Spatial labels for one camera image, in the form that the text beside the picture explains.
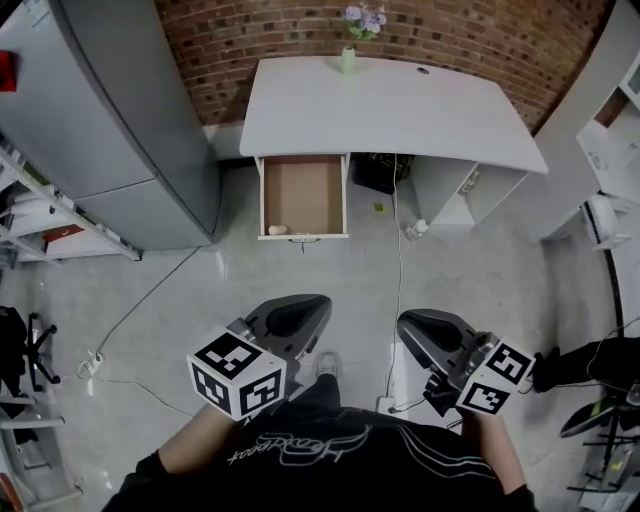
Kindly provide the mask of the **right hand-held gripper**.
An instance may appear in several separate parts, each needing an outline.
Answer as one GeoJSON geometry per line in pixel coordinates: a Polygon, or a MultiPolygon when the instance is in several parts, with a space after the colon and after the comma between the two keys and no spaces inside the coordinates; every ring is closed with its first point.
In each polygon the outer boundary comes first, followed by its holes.
{"type": "Polygon", "coordinates": [[[445,311],[408,310],[397,320],[397,334],[430,372],[423,397],[440,416],[454,407],[499,415],[535,363],[515,342],[445,311]]]}

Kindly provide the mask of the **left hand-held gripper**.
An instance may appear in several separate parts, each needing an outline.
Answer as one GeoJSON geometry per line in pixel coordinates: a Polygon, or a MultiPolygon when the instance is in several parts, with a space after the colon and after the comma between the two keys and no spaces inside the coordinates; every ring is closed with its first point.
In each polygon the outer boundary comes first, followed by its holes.
{"type": "Polygon", "coordinates": [[[291,295],[215,327],[186,356],[195,393],[234,421],[274,408],[299,388],[301,360],[315,348],[331,310],[325,295],[291,295]]]}

